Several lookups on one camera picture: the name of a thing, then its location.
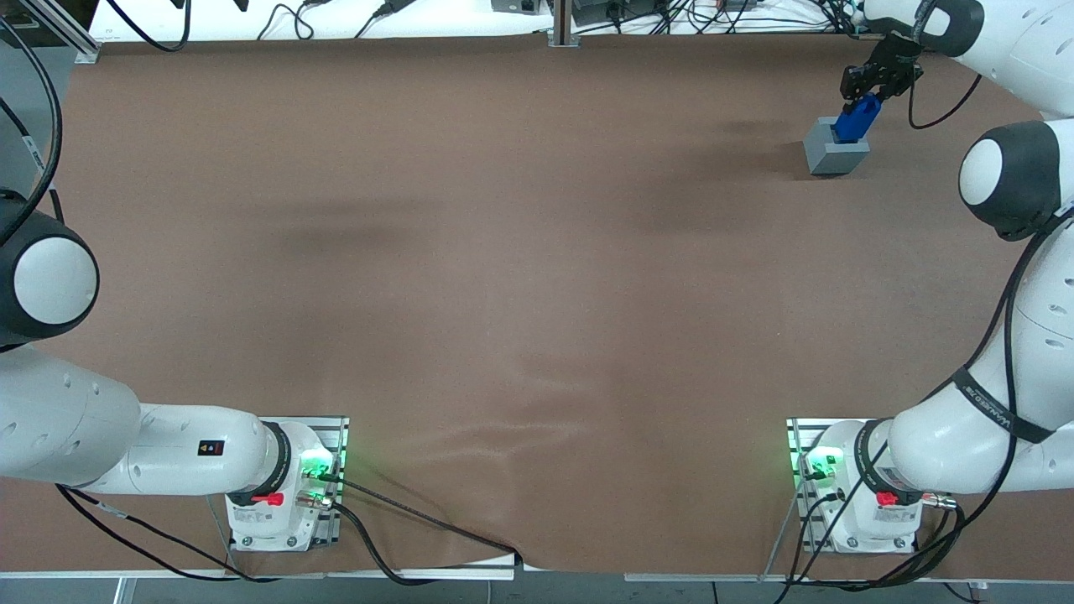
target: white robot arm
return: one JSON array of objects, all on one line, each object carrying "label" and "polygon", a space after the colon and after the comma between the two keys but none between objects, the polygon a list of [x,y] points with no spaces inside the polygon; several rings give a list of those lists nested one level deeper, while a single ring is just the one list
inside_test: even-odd
[{"label": "white robot arm", "polygon": [[[953,57],[1040,110],[1046,121],[985,133],[959,176],[968,208],[1008,241],[1054,228],[1029,264],[1011,320],[1017,415],[1007,409],[1003,330],[977,359],[892,419],[829,428],[806,459],[818,492],[848,493],[831,527],[841,552],[904,551],[921,493],[1074,488],[1074,2],[867,0],[874,31]],[[822,506],[828,522],[842,502]]]},{"label": "white robot arm", "polygon": [[[0,199],[0,224],[13,224],[17,201]],[[127,386],[35,349],[82,322],[99,286],[89,247],[45,214],[0,244],[0,476],[97,493],[227,493],[247,549],[309,546],[331,505],[316,477],[335,469],[311,429],[141,403]]]}]

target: brown table surface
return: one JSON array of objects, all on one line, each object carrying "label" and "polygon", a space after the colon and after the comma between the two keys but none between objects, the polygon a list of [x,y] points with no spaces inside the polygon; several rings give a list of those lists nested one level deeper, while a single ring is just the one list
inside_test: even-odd
[{"label": "brown table surface", "polygon": [[[857,172],[807,174],[799,141],[871,49],[841,38],[105,48],[75,70],[58,176],[102,290],[42,348],[145,401],[349,415],[351,476],[540,567],[759,572],[785,418],[913,404],[1020,247],[956,189],[981,133],[1034,117],[988,83],[925,132],[892,101]],[[920,119],[973,76],[924,64]],[[0,570],[153,567],[53,487],[0,489]],[[221,551],[203,498],[108,501]],[[1001,497],[940,576],[1074,579],[1071,501]],[[496,553],[355,505],[393,565]],[[349,528],[241,560],[371,567]]]}]

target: red button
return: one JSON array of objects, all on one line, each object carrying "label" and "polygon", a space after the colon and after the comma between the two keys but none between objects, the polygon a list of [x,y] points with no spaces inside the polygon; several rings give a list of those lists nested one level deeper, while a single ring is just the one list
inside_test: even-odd
[{"label": "red button", "polygon": [[881,505],[895,505],[899,503],[899,495],[888,491],[881,491],[876,493],[876,503]]},{"label": "red button", "polygon": [[267,495],[255,495],[250,498],[253,501],[263,501],[272,506],[284,505],[284,493],[271,493]]}]

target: black cable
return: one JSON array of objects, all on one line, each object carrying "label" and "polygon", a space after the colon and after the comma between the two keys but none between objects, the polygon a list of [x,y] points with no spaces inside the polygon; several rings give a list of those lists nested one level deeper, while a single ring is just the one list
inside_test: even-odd
[{"label": "black cable", "polygon": [[380,15],[373,13],[373,15],[369,16],[369,19],[365,21],[365,25],[362,26],[362,29],[358,30],[358,33],[354,34],[354,38],[361,38],[362,34],[365,33],[365,30],[369,29],[369,26],[373,25],[373,21],[377,20],[377,17],[379,16]]},{"label": "black cable", "polygon": [[742,5],[739,8],[739,14],[735,16],[735,20],[731,21],[731,26],[727,29],[727,33],[735,33],[735,26],[738,25],[739,19],[745,14],[745,8],[750,2],[748,0],[742,0]]},{"label": "black cable", "polygon": [[720,15],[726,15],[726,14],[727,14],[727,0],[721,0],[720,5],[716,9],[716,14],[712,15],[712,17],[709,18],[709,20],[703,26],[701,26],[701,31],[698,31],[698,33],[705,33],[706,30],[712,27],[712,24],[716,23],[716,19],[720,18]]},{"label": "black cable", "polygon": [[973,92],[977,89],[977,85],[981,84],[981,81],[983,80],[983,77],[984,76],[982,76],[981,74],[977,74],[977,76],[973,78],[973,84],[970,84],[970,89],[966,91],[966,95],[962,95],[962,98],[959,99],[959,101],[957,103],[955,103],[955,106],[952,107],[950,111],[948,111],[947,113],[941,115],[939,118],[933,119],[932,121],[929,121],[928,124],[921,124],[921,125],[918,125],[918,124],[914,123],[914,89],[916,88],[916,86],[914,85],[914,83],[915,83],[916,78],[915,80],[911,80],[910,81],[910,103],[909,103],[909,106],[906,109],[906,119],[910,121],[910,127],[913,128],[914,130],[926,130],[928,128],[932,128],[933,126],[938,126],[938,125],[943,124],[944,121],[946,121],[948,117],[955,115],[956,113],[958,113],[958,110],[962,109],[962,105],[966,104],[966,101],[970,100],[970,97],[973,96]]},{"label": "black cable", "polygon": [[406,505],[405,503],[400,503],[400,502],[393,500],[390,497],[382,495],[382,494],[378,493],[377,491],[374,491],[373,489],[369,489],[367,487],[363,487],[362,485],[359,485],[358,483],[351,483],[350,480],[346,480],[346,479],[340,478],[339,476],[336,476],[334,474],[321,474],[320,476],[318,476],[318,478],[321,479],[321,480],[324,480],[325,483],[339,483],[339,484],[342,484],[342,485],[344,485],[346,487],[350,487],[352,489],[355,489],[359,492],[365,493],[365,494],[367,494],[367,495],[369,495],[369,497],[372,497],[374,499],[380,500],[381,502],[387,503],[388,505],[391,505],[392,507],[395,507],[397,509],[402,509],[403,512],[406,512],[407,514],[410,514],[411,516],[416,516],[418,518],[421,518],[422,520],[429,522],[430,524],[439,527],[440,529],[444,529],[445,531],[451,531],[452,533],[455,533],[456,535],[464,536],[464,537],[466,537],[466,538],[468,538],[470,541],[480,543],[481,545],[487,545],[489,547],[492,547],[492,548],[495,548],[495,549],[499,549],[500,551],[506,551],[508,553],[514,553],[516,556],[519,555],[519,551],[517,549],[514,549],[513,547],[509,546],[509,545],[505,545],[505,544],[502,544],[499,542],[495,542],[495,541],[492,541],[490,538],[482,537],[481,535],[476,534],[476,533],[471,533],[470,531],[467,531],[466,529],[456,527],[456,526],[454,526],[454,524],[452,524],[450,522],[445,522],[444,520],[440,520],[439,518],[435,518],[433,516],[430,516],[429,514],[425,514],[424,512],[420,512],[418,509],[415,509],[415,508],[410,507],[409,505]]},{"label": "black cable", "polygon": [[967,604],[981,604],[979,600],[974,600],[973,598],[967,598],[967,596],[962,595],[961,593],[955,591],[955,588],[950,587],[950,584],[942,583],[940,585],[942,585],[944,587],[944,589],[946,589],[947,591],[949,591],[952,595],[954,595],[955,598],[958,598],[959,600],[961,600],[962,602],[966,602]]},{"label": "black cable", "polygon": [[[787,596],[787,592],[790,591],[790,587],[795,585],[794,584],[795,573],[798,571],[798,561],[801,559],[802,547],[806,545],[806,531],[809,530],[810,522],[813,521],[813,513],[816,512],[817,507],[821,507],[821,504],[826,503],[828,501],[833,501],[833,500],[827,498],[818,499],[815,502],[813,502],[813,505],[811,505],[809,509],[806,512],[806,519],[802,520],[802,528],[798,532],[798,545],[795,547],[795,558],[790,562],[790,573],[787,574],[787,580],[784,581],[783,585],[783,592],[780,593],[780,596],[775,600],[775,604],[782,602],[783,599]],[[825,542],[823,541],[821,542],[819,545],[814,543],[813,549],[824,547],[824,543]]]},{"label": "black cable", "polygon": [[18,114],[16,114],[11,109],[11,105],[8,104],[8,101],[3,100],[3,97],[0,97],[0,111],[3,111],[5,114],[8,114],[8,119],[11,119],[11,123],[15,125],[15,128],[18,129],[18,133],[20,136],[30,135],[30,131],[26,129],[26,125],[23,124],[21,119],[19,119]]},{"label": "black cable", "polygon": [[[8,118],[11,119],[11,123],[15,125],[15,129],[18,130],[19,135],[23,136],[24,140],[29,139],[30,141],[33,141],[33,136],[30,135],[30,131],[26,128],[26,125],[23,124],[23,120],[19,119],[18,114],[16,114],[14,110],[11,109],[11,105],[8,104],[8,101],[5,101],[3,97],[0,97],[0,111],[3,111],[3,113],[8,115]],[[52,187],[48,188],[48,196],[53,200],[53,214],[56,216],[56,219],[59,220],[60,224],[62,224],[63,208],[60,206],[60,196],[59,193],[56,192],[56,189]]]},{"label": "black cable", "polygon": [[60,494],[63,495],[63,499],[66,499],[67,502],[69,504],[71,504],[71,507],[73,507],[78,514],[81,514],[83,516],[83,518],[89,520],[95,527],[97,527],[98,529],[100,529],[104,534],[106,534],[110,537],[116,540],[117,542],[126,545],[130,549],[132,549],[132,550],[139,552],[139,553],[141,553],[142,556],[148,558],[149,560],[153,560],[154,562],[156,562],[157,564],[159,564],[163,569],[165,569],[168,571],[171,571],[171,572],[175,573],[176,575],[179,575],[180,577],[186,577],[188,579],[198,579],[198,580],[202,580],[202,581],[213,581],[213,583],[224,583],[224,581],[238,580],[238,577],[206,577],[204,575],[195,575],[193,573],[188,573],[186,571],[180,571],[180,570],[176,569],[175,566],[169,564],[168,562],[164,562],[163,560],[161,560],[157,556],[154,556],[153,553],[146,551],[145,549],[139,547],[137,545],[134,545],[133,543],[131,543],[130,541],[128,541],[126,537],[124,537],[119,533],[117,533],[117,532],[113,531],[112,529],[110,529],[104,522],[101,522],[99,519],[97,519],[92,514],[89,513],[88,509],[86,509],[85,507],[83,507],[81,503],[78,503],[73,497],[71,497],[71,493],[68,492],[67,487],[63,487],[62,485],[56,485],[56,490],[58,490],[60,492]]},{"label": "black cable", "polygon": [[63,206],[60,205],[60,193],[56,192],[56,189],[48,189],[48,197],[53,200],[53,216],[59,220],[60,225],[63,221]]},{"label": "black cable", "polygon": [[[268,29],[272,27],[272,21],[276,18],[276,11],[280,9],[284,9],[285,11],[290,13],[291,16],[293,17],[294,37],[297,38],[299,40],[310,40],[315,33],[314,28],[302,18],[302,10],[308,8],[311,2],[307,0],[299,5],[297,11],[291,10],[291,8],[288,6],[287,4],[276,4],[275,6],[272,8],[272,13],[268,14],[268,20],[265,23],[265,26],[261,28],[261,32],[258,33],[257,40],[261,40],[262,38],[264,38],[264,34],[268,32]],[[309,30],[309,33],[307,35],[302,35],[302,32],[299,30],[300,24],[305,26],[306,29]]]},{"label": "black cable", "polygon": [[[644,18],[644,17],[651,17],[653,15],[658,15],[658,14],[659,14],[658,12],[642,13],[640,15],[636,15],[636,16],[633,16],[630,18],[621,19],[619,21],[619,25],[620,26],[624,26],[624,25],[626,25],[626,24],[628,24],[630,21],[634,21],[634,20],[637,20],[637,19],[640,19],[640,18]],[[578,31],[575,31],[574,33],[575,34],[589,33],[591,31],[597,31],[597,30],[600,30],[600,29],[607,29],[609,27],[612,27],[612,24],[608,23],[608,24],[605,24],[605,25],[594,26],[594,27],[591,27],[591,28],[587,28],[587,29],[580,29]],[[534,33],[543,33],[546,31],[549,31],[549,30],[548,29],[537,29],[537,30],[534,30]]]},{"label": "black cable", "polygon": [[118,518],[122,518],[124,520],[127,520],[129,522],[133,522],[133,523],[137,524],[139,527],[142,527],[143,529],[149,531],[150,533],[153,533],[153,534],[155,534],[155,535],[157,535],[159,537],[163,537],[163,538],[165,538],[165,540],[168,540],[168,541],[170,541],[170,542],[172,542],[172,543],[174,543],[176,545],[183,546],[183,547],[189,549],[190,551],[193,551],[198,556],[201,556],[202,558],[204,558],[204,559],[213,562],[214,564],[216,564],[216,565],[218,565],[218,566],[220,566],[222,569],[226,569],[228,571],[231,571],[232,573],[234,573],[236,575],[237,578],[241,578],[241,579],[249,581],[249,583],[273,583],[273,581],[279,580],[279,579],[275,579],[275,578],[251,577],[251,576],[247,575],[246,573],[243,573],[238,569],[232,566],[231,564],[228,564],[223,560],[220,560],[219,558],[213,556],[212,553],[208,553],[205,550],[199,548],[198,546],[192,545],[192,544],[190,544],[190,543],[188,543],[186,541],[183,541],[183,540],[180,540],[179,537],[177,537],[175,535],[172,535],[170,533],[165,533],[164,531],[161,531],[157,527],[154,527],[149,522],[146,522],[145,520],[143,520],[143,519],[136,517],[136,516],[132,516],[130,514],[127,514],[126,512],[120,512],[120,510],[112,507],[111,505],[103,504],[103,503],[101,503],[101,501],[99,499],[93,498],[91,495],[88,495],[85,492],[79,491],[78,489],[72,489],[71,487],[64,487],[64,486],[61,486],[61,485],[57,485],[57,488],[60,490],[60,492],[71,493],[71,494],[75,495],[76,498],[85,501],[86,503],[88,503],[90,505],[93,505],[96,507],[100,507],[101,509],[107,512],[108,514],[112,514],[113,516],[116,516]]},{"label": "black cable", "polygon": [[157,42],[153,38],[149,38],[149,34],[143,31],[142,28],[139,27],[137,24],[135,24],[134,20],[131,19],[130,16],[128,16],[127,13],[125,13],[124,10],[119,8],[119,4],[116,4],[116,0],[105,0],[105,2],[107,2],[108,5],[112,6],[112,10],[115,11],[117,15],[119,15],[119,18],[124,19],[124,23],[127,24],[127,27],[133,29],[134,33],[136,33],[139,38],[141,38],[142,40],[144,40],[146,43],[148,43],[154,48],[157,48],[158,51],[163,51],[165,53],[178,53],[184,47],[186,47],[187,41],[190,39],[191,0],[186,0],[187,3],[183,12],[183,35],[179,38],[179,41],[175,44],[175,46],[164,46],[160,42]]},{"label": "black cable", "polygon": [[[1008,408],[1011,413],[1017,416],[1017,391],[1014,383],[1014,358],[1012,354],[1012,320],[1014,316],[1014,302],[1017,296],[1018,285],[1021,283],[1022,276],[1025,275],[1026,269],[1028,268],[1033,256],[1044,244],[1047,238],[1051,234],[1055,228],[1062,221],[1074,215],[1074,212],[1068,212],[1058,220],[1051,222],[1051,227],[1048,229],[1043,229],[1039,231],[1030,242],[1022,249],[1021,255],[1018,258],[1018,262],[1015,264],[1014,270],[1011,272],[1007,283],[1004,286],[1003,294],[1000,298],[1000,303],[997,307],[997,312],[993,313],[992,318],[989,322],[989,329],[985,333],[977,348],[971,356],[971,361],[967,363],[967,366],[972,364],[972,361],[981,355],[984,348],[987,346],[988,342],[995,332],[996,326],[999,322],[1000,313],[1003,316],[1003,353],[1004,353],[1004,363],[1006,369],[1006,387],[1007,387],[1007,401]],[[1007,451],[1003,465],[1000,468],[1000,472],[997,475],[996,481],[989,489],[988,493],[985,495],[981,504],[966,517],[961,507],[956,508],[957,520],[955,527],[949,533],[944,535],[944,537],[933,541],[928,544],[914,556],[911,556],[904,560],[901,564],[897,565],[886,575],[879,579],[870,581],[810,581],[810,585],[816,585],[819,587],[840,587],[845,588],[851,591],[865,591],[866,589],[873,589],[880,587],[892,587],[895,585],[903,585],[904,583],[910,583],[911,580],[916,580],[916,578],[924,577],[931,573],[946,557],[946,555],[952,550],[958,537],[961,535],[962,531],[967,527],[972,524],[977,518],[984,514],[985,509],[991,504],[996,495],[999,494],[1000,489],[1003,486],[1003,481],[1006,479],[1007,474],[1011,471],[1011,465],[1014,463],[1014,457],[1017,446],[1017,436],[1013,433],[1010,435],[1007,442]],[[930,552],[935,551],[929,562],[919,566],[926,556]],[[804,579],[806,571],[802,572],[801,579]]]},{"label": "black cable", "polygon": [[380,569],[380,572],[383,573],[384,576],[387,576],[389,579],[391,579],[392,583],[405,587],[417,587],[421,585],[429,585],[431,583],[436,583],[436,579],[408,579],[395,574],[395,572],[392,571],[390,566],[388,566],[388,563],[384,562],[384,559],[380,557],[380,552],[377,551],[377,546],[373,544],[373,537],[369,536],[369,531],[367,531],[365,529],[365,524],[363,524],[362,521],[358,519],[358,515],[355,515],[353,512],[351,512],[347,506],[343,505],[342,503],[332,504],[332,508],[338,510],[339,514],[342,514],[345,518],[350,520],[351,524],[354,524],[354,528],[358,530],[358,534],[361,535],[362,537],[362,543],[365,544],[365,549],[368,550],[369,556],[373,558],[373,562],[376,563],[377,567]]},{"label": "black cable", "polygon": [[[884,455],[884,451],[886,450],[887,450],[887,441],[884,441],[884,444],[881,445],[880,449],[876,451],[876,455],[873,456],[872,461],[869,462],[869,466],[872,468],[873,465],[876,465],[876,462],[880,461],[880,456]],[[831,531],[836,529],[836,523],[838,523],[839,519],[843,517],[843,513],[846,512],[846,507],[854,499],[854,493],[858,492],[858,489],[861,488],[862,484],[865,484],[865,479],[866,477],[863,474],[858,476],[858,480],[854,484],[854,487],[851,488],[851,492],[846,493],[846,499],[843,500],[843,505],[840,505],[839,509],[836,512],[836,515],[831,517],[831,523],[828,524],[828,530],[825,531],[824,536],[821,537],[821,543],[827,543],[828,538],[831,537]],[[806,567],[802,569],[801,576],[795,583],[801,583],[801,580],[806,577],[806,575],[809,574],[809,570],[813,567],[813,563],[816,562],[816,558],[817,556],[821,555],[821,550],[822,548],[819,547],[813,550],[813,555],[810,556],[809,561],[806,562]]]},{"label": "black cable", "polygon": [[2,16],[0,16],[0,27],[8,30],[12,38],[15,39],[16,45],[26,55],[26,58],[30,60],[30,64],[33,66],[33,70],[38,72],[38,77],[41,80],[42,86],[45,88],[45,96],[48,98],[48,109],[52,115],[52,139],[48,147],[48,161],[45,162],[45,169],[38,179],[37,185],[27,196],[27,203],[24,205],[23,211],[15,216],[15,219],[10,224],[4,226],[2,232],[0,232],[0,246],[8,243],[11,235],[15,234],[23,224],[26,222],[27,218],[33,214],[33,211],[41,203],[41,200],[45,197],[45,191],[52,185],[53,178],[56,177],[56,168],[59,166],[60,161],[60,148],[63,145],[63,114],[60,112],[60,99],[56,92],[56,86],[53,84],[52,77],[48,75],[48,70],[45,66],[41,63],[41,59],[38,54],[27,45],[23,37],[18,34],[11,24],[8,23]]}]

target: green status light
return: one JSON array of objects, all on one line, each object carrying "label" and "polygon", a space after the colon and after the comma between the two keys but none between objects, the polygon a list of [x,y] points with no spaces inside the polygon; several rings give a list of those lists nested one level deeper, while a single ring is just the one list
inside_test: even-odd
[{"label": "green status light", "polygon": [[320,476],[332,471],[332,454],[324,450],[305,451],[299,457],[299,464],[303,475]]},{"label": "green status light", "polygon": [[810,468],[828,478],[836,477],[836,466],[843,462],[843,450],[836,447],[816,447],[807,456]]}]

